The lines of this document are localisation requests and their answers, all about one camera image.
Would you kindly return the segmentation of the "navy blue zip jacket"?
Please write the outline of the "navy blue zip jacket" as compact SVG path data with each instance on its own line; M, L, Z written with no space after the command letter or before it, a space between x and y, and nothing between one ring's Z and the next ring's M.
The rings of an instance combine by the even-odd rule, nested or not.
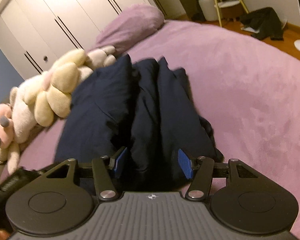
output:
M130 56L97 69L72 93L55 161L88 163L126 149L125 191L169 191L187 182L178 151L220 163L211 124L196 111L183 68Z

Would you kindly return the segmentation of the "dark clothes pile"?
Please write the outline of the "dark clothes pile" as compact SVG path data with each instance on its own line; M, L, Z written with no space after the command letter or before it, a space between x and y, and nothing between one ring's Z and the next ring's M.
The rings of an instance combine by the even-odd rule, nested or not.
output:
M275 41L283 41L283 29L281 21L272 7L266 7L252 11L240 17L240 22L245 27L250 27L258 33L251 36L258 40L270 38Z

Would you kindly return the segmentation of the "pink paw plush toy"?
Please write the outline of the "pink paw plush toy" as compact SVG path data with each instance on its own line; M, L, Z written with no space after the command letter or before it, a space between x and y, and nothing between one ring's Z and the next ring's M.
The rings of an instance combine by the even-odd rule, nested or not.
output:
M14 140L12 107L0 104L0 164L7 164L8 174L16 171L20 158L19 145Z

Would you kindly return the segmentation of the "pink fuzzy bed blanket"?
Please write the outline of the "pink fuzzy bed blanket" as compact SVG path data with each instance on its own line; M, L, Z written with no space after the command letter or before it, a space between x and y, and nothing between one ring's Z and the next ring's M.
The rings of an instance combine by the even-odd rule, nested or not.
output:
M300 239L300 61L255 38L168 21L127 52L183 68L223 155L209 196L125 191L102 202L92 161L68 158L8 198L12 239Z

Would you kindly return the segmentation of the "cream plush toy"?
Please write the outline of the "cream plush toy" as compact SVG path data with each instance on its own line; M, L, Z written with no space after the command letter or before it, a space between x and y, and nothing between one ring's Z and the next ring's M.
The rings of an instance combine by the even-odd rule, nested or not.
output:
M74 49L57 59L48 71L33 76L10 92L13 140L21 144L36 125L49 127L54 118L70 114L71 95L77 86L97 68L116 61L114 46L97 48L89 53Z

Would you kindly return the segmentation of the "pink pillow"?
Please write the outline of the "pink pillow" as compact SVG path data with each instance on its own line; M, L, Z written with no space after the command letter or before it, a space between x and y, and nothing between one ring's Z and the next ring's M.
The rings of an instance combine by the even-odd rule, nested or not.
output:
M92 49L114 46L117 54L156 33L164 24L163 13L156 7L134 4L123 10L96 37Z

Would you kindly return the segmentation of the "yellow wooden side shelf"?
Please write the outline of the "yellow wooden side shelf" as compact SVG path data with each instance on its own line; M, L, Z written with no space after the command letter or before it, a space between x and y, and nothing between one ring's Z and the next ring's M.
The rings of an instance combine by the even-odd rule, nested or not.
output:
M215 9L217 12L218 23L221 28L223 27L222 9L232 8L232 7L235 7L240 4L244 13L245 14L249 13L248 7L246 6L246 4L243 0L213 0L213 1L214 1L214 6L215 6Z

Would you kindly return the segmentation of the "white waste bin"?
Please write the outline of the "white waste bin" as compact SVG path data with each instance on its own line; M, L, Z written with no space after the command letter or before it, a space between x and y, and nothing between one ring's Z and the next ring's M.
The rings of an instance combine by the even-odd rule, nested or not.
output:
M215 8L214 0L199 0L198 3L207 21L212 22L218 20L218 15L217 15L217 10Z

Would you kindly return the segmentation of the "white wardrobe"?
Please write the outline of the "white wardrobe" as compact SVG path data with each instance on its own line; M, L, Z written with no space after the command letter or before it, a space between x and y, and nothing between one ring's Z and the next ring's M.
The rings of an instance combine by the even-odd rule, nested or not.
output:
M0 0L0 49L23 79L69 50L89 49L125 9L154 0Z

